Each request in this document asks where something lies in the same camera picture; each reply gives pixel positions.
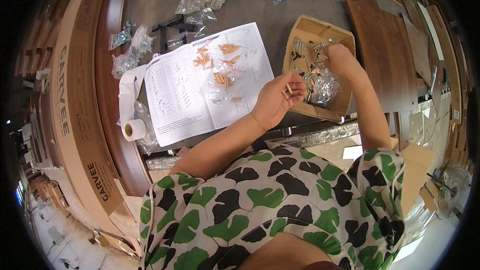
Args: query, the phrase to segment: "curved wooden board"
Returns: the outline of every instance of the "curved wooden board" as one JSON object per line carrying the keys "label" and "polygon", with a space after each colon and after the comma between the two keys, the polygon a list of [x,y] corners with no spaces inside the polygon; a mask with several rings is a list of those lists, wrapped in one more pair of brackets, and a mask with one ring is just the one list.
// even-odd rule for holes
{"label": "curved wooden board", "polygon": [[122,12],[125,0],[103,0],[100,7],[95,37],[95,84],[100,120],[120,182],[126,195],[142,197],[152,184],[135,142],[127,141],[117,125],[119,113],[119,80],[112,74],[112,53],[109,36],[122,30]]}
{"label": "curved wooden board", "polygon": [[364,69],[385,113],[417,108],[415,65],[405,24],[399,16],[366,0],[347,0]]}

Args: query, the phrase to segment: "concrete floor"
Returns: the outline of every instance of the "concrete floor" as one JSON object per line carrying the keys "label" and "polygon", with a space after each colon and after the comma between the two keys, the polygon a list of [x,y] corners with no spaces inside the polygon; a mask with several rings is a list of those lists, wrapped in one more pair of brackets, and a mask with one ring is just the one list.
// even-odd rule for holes
{"label": "concrete floor", "polygon": [[[109,245],[102,247],[98,243],[91,244],[88,239],[93,237],[92,230],[71,215],[67,217],[67,213],[55,209],[50,201],[48,203],[50,204],[45,204],[41,209],[33,208],[33,221],[36,225],[40,245],[45,254],[48,253],[48,260],[55,269],[65,269],[59,259],[67,259],[73,267],[79,266],[79,269],[85,270],[138,269],[138,258],[131,257]],[[38,205],[39,203],[32,199],[32,206]],[[40,213],[43,214],[45,220],[40,218]],[[61,243],[52,248],[52,237],[48,233],[51,227],[55,227],[64,238]]]}

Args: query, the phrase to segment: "wooden dowel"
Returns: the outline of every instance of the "wooden dowel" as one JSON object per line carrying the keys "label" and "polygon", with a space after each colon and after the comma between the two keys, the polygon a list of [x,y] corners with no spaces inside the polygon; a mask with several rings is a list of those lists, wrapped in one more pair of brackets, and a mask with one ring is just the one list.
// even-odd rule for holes
{"label": "wooden dowel", "polygon": [[283,97],[285,97],[285,99],[286,99],[286,100],[288,100],[288,99],[289,99],[289,96],[288,96],[288,95],[285,93],[285,91],[284,91],[284,90],[282,90],[282,94],[283,94]]}
{"label": "wooden dowel", "polygon": [[286,84],[286,88],[288,90],[288,93],[290,93],[290,95],[293,95],[292,88],[290,87],[290,85],[288,83]]}

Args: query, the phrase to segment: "hand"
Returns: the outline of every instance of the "hand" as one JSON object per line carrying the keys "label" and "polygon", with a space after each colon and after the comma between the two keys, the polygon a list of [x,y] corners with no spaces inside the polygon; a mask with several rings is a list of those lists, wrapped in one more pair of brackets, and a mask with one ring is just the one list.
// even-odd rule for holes
{"label": "hand", "polygon": [[[287,90],[287,83],[293,93],[290,97],[290,93],[286,92],[290,97],[288,100],[282,95],[282,90]],[[300,75],[280,75],[261,88],[251,114],[260,121],[265,129],[269,130],[277,126],[287,111],[294,104],[301,102],[305,96],[307,96],[307,90]]]}
{"label": "hand", "polygon": [[323,54],[327,56],[323,62],[325,67],[341,78],[351,81],[357,75],[365,73],[365,70],[363,70],[350,50],[342,44],[325,46]]}

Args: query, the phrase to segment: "cardboard packaging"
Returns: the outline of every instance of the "cardboard packaging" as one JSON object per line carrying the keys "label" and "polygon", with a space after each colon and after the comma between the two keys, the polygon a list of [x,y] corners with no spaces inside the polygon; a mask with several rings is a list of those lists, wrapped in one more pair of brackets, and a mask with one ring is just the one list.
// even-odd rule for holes
{"label": "cardboard packaging", "polygon": [[434,160],[435,152],[410,143],[402,152],[405,162],[405,175],[402,184],[402,210],[405,216],[413,206],[420,189],[425,183],[428,168]]}
{"label": "cardboard packaging", "polygon": [[[341,29],[330,23],[317,20],[307,15],[301,15],[298,17],[297,22],[295,22],[295,25],[290,32],[288,42],[286,43],[285,57],[283,59],[284,74],[299,74],[301,72],[304,72],[307,75],[310,74],[310,71],[307,69],[305,59],[298,58],[291,63],[293,41],[295,37],[298,37],[300,40],[302,40],[302,42],[307,43],[308,48],[305,49],[303,53],[308,61],[308,65],[315,64],[315,50],[313,47],[320,42],[323,42],[325,45],[331,44],[329,43],[328,39],[339,41],[339,43],[345,45],[345,47],[350,50],[353,56],[355,56],[355,39],[350,31]],[[299,67],[301,71],[295,70],[295,66]],[[333,102],[330,104],[329,110],[304,102],[299,102],[290,108],[290,111],[341,123],[342,117],[345,117],[347,111],[349,110],[352,91],[348,81],[340,79],[340,84],[342,86],[342,91],[336,94]]]}
{"label": "cardboard packaging", "polygon": [[100,126],[93,52],[101,0],[70,0],[59,28],[50,79],[52,124],[67,177],[87,212],[104,230],[124,200]]}

